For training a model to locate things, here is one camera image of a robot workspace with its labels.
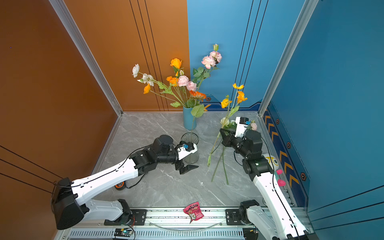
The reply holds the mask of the clear glass vase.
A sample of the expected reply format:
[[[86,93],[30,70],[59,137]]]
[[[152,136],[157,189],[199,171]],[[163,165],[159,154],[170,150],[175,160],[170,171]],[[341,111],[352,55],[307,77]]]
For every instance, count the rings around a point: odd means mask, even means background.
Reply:
[[[197,147],[195,145],[199,143],[199,137],[195,133],[188,132],[182,136],[181,141],[188,146],[188,150],[192,150],[192,148],[194,148],[194,150],[197,150]],[[189,154],[184,158],[184,162],[191,165],[197,163],[198,160],[199,153],[197,151]]]

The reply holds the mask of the yellow poppy flower stem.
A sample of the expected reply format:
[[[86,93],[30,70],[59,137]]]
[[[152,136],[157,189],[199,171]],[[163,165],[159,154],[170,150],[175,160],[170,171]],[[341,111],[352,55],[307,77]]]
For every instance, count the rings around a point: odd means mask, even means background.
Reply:
[[[222,109],[226,110],[226,116],[230,119],[231,116],[233,116],[237,111],[240,109],[240,104],[242,102],[245,102],[248,98],[245,97],[244,93],[244,87],[245,85],[237,85],[236,83],[233,84],[233,88],[236,90],[235,98],[232,100],[229,95],[227,95],[222,101],[221,101],[221,107]]]

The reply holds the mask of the teal cylindrical vase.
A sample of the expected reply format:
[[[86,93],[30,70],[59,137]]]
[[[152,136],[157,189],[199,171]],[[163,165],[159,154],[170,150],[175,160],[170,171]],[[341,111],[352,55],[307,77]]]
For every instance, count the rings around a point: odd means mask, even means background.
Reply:
[[[192,131],[196,128],[197,122],[195,120],[195,117],[192,115],[193,108],[186,108],[183,107],[183,122],[184,122],[184,128]]]

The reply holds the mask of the orange gerbera stem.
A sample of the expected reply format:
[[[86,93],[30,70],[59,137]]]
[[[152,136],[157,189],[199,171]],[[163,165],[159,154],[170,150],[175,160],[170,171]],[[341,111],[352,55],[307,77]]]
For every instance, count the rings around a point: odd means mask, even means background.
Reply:
[[[200,92],[193,92],[190,91],[190,99],[187,101],[186,108],[193,108],[192,115],[195,117],[195,120],[197,122],[197,119],[202,117],[205,111],[205,106],[202,103],[203,100],[206,99],[206,95]]]

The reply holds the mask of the orange yellow small flower stem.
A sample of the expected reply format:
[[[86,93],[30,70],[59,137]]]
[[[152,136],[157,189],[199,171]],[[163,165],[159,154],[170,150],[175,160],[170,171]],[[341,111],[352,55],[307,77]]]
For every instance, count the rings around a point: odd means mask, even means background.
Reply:
[[[152,76],[144,74],[138,82],[145,85],[144,94],[153,93],[159,97],[171,101],[170,105],[174,108],[184,107],[175,90],[175,88],[168,82],[167,84],[155,80]]]

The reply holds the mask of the pink rose spray stem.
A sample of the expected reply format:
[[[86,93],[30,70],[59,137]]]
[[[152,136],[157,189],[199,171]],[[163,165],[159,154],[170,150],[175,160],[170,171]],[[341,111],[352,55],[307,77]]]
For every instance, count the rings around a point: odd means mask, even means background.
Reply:
[[[204,80],[211,77],[211,72],[218,70],[218,64],[222,61],[223,57],[219,52],[219,44],[213,45],[213,50],[206,56],[203,57],[201,64],[202,67],[193,69],[192,82],[196,84],[196,91],[200,90],[200,87]]]

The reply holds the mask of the yellow rose stem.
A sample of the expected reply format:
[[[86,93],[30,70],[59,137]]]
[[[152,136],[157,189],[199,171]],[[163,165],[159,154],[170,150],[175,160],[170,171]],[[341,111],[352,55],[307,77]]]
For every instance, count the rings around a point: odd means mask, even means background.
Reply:
[[[181,103],[183,104],[183,106],[185,107],[186,104],[185,104],[185,100],[183,99],[183,95],[181,93],[181,88],[179,87],[179,76],[180,76],[180,70],[181,70],[181,66],[182,66],[182,61],[178,58],[174,58],[171,60],[171,64],[170,66],[173,68],[174,70],[174,73],[175,73],[175,76],[174,77],[171,77],[170,79],[170,84],[175,88],[180,100],[181,100]]]

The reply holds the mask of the white flower stem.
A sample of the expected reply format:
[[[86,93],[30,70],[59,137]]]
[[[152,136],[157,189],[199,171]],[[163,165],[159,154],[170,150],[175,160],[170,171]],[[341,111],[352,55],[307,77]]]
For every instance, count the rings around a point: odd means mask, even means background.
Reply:
[[[174,92],[173,88],[176,87],[175,84],[168,83],[167,85],[161,81],[157,81],[152,75],[141,73],[139,64],[133,66],[132,76],[136,78],[138,82],[145,85],[144,94],[154,93],[159,97],[170,100],[170,105],[174,108],[186,106],[182,97]]]

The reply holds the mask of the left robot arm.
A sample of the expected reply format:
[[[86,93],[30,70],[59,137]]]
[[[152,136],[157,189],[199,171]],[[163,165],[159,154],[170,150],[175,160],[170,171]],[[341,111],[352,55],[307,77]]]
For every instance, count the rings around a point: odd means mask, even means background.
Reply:
[[[155,170],[158,164],[171,164],[181,175],[197,168],[185,165],[183,159],[196,153],[197,145],[181,141],[174,145],[168,135],[161,135],[150,145],[134,150],[122,162],[77,180],[64,178],[54,184],[52,212],[58,230],[69,229],[85,220],[107,220],[124,225],[131,219],[125,200],[95,201],[93,198],[127,180]]]

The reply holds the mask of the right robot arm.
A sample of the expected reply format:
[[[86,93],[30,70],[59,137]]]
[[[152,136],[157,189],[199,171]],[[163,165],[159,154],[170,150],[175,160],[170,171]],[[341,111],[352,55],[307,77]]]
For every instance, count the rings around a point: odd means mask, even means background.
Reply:
[[[267,240],[308,240],[310,233],[280,189],[274,166],[262,155],[261,134],[245,130],[242,137],[237,137],[234,131],[225,129],[220,129],[220,133],[222,144],[243,157],[243,169],[262,194],[271,214],[268,217],[256,201],[245,201],[239,207],[242,221],[254,225]]]

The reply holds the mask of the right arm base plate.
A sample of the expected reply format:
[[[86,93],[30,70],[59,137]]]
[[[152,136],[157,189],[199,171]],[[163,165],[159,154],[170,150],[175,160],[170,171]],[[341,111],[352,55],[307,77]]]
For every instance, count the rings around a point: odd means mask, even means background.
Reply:
[[[228,226],[249,225],[246,212],[242,209],[226,209],[226,223]]]

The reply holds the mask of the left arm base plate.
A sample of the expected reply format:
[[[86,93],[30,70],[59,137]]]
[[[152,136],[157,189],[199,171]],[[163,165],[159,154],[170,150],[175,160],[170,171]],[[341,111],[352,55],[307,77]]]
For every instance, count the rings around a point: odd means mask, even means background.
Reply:
[[[105,220],[105,226],[144,226],[147,217],[146,209],[130,210],[114,221]]]

